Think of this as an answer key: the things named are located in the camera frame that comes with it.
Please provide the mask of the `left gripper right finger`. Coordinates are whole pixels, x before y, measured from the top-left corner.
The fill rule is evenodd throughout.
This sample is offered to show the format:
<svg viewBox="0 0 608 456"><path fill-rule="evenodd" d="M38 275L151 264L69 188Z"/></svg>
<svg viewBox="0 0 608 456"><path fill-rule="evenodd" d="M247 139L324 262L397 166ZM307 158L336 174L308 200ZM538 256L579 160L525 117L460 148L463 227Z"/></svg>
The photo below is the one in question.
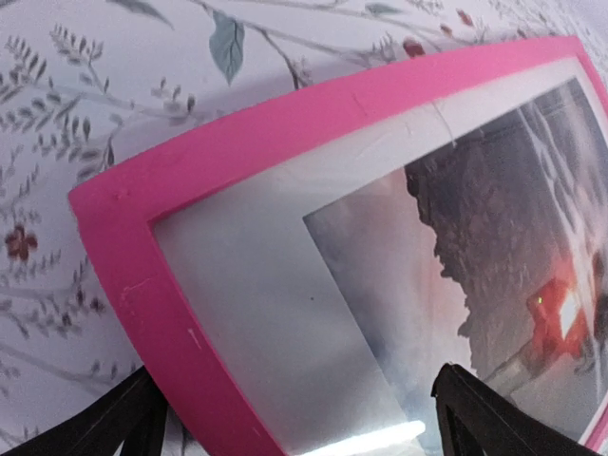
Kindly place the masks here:
<svg viewBox="0 0 608 456"><path fill-rule="evenodd" d="M533 419L457 364L434 380L443 453L450 456L588 456L596 452Z"/></svg>

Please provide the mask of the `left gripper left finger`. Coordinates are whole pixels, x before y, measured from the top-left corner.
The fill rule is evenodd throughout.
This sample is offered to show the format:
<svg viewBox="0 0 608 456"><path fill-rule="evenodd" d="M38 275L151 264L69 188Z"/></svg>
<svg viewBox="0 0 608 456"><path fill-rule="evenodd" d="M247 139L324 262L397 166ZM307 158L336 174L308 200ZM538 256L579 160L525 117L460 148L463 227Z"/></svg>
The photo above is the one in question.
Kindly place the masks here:
<svg viewBox="0 0 608 456"><path fill-rule="evenodd" d="M91 406L7 453L13 456L160 455L166 399L139 368Z"/></svg>

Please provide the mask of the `pink wooden picture frame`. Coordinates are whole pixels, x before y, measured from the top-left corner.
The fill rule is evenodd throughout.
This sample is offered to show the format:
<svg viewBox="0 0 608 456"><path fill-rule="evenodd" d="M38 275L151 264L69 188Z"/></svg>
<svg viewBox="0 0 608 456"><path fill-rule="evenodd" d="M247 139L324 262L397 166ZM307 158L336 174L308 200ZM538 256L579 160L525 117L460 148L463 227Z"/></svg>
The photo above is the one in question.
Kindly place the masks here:
<svg viewBox="0 0 608 456"><path fill-rule="evenodd" d="M606 89L580 40L542 37L430 54L292 92L124 161L70 192L82 242L131 343L214 455L281 447L223 367L161 252L157 221L356 129L490 81L574 58Z"/></svg>

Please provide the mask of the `landscape sunset photo print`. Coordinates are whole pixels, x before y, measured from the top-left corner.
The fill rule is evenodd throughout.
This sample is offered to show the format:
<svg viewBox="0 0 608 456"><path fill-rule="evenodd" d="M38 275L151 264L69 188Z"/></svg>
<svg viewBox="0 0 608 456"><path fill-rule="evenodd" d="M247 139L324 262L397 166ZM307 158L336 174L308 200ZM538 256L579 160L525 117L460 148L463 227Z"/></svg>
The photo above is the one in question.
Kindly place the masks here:
<svg viewBox="0 0 608 456"><path fill-rule="evenodd" d="M425 451L446 363L588 433L607 391L607 141L578 79L304 222Z"/></svg>

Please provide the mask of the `white photo mat board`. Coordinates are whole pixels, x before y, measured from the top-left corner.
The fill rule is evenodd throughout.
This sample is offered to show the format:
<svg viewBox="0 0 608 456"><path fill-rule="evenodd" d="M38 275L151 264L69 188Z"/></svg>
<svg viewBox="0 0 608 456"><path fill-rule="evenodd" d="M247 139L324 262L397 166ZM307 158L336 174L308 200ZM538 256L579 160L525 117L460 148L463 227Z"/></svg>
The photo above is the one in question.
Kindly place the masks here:
<svg viewBox="0 0 608 456"><path fill-rule="evenodd" d="M319 146L160 222L156 237L203 333L290 455L438 455L409 419L305 225L325 205L578 79L567 58Z"/></svg>

